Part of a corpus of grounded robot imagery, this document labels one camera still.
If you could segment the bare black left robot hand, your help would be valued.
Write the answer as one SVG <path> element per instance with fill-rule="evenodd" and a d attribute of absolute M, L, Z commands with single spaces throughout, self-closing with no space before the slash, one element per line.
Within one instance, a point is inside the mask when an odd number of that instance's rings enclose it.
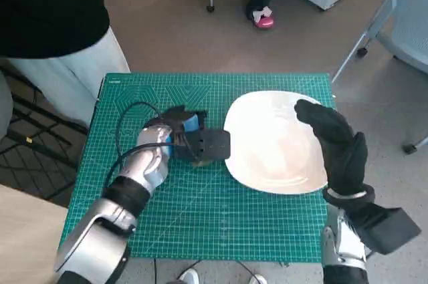
<path fill-rule="evenodd" d="M 180 109 L 174 119 L 178 127 L 173 134 L 174 157 L 188 162 L 225 160 L 231 154 L 231 136 L 223 129 L 207 128 L 206 110 Z"/>

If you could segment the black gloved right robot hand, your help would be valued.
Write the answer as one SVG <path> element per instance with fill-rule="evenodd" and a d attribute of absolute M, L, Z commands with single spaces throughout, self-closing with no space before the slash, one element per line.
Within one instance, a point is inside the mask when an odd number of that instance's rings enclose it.
<path fill-rule="evenodd" d="M 340 196 L 363 192 L 368 157 L 365 135 L 355 133 L 333 108 L 300 99 L 294 109 L 297 119 L 312 127 L 321 145 L 328 187 Z"/>

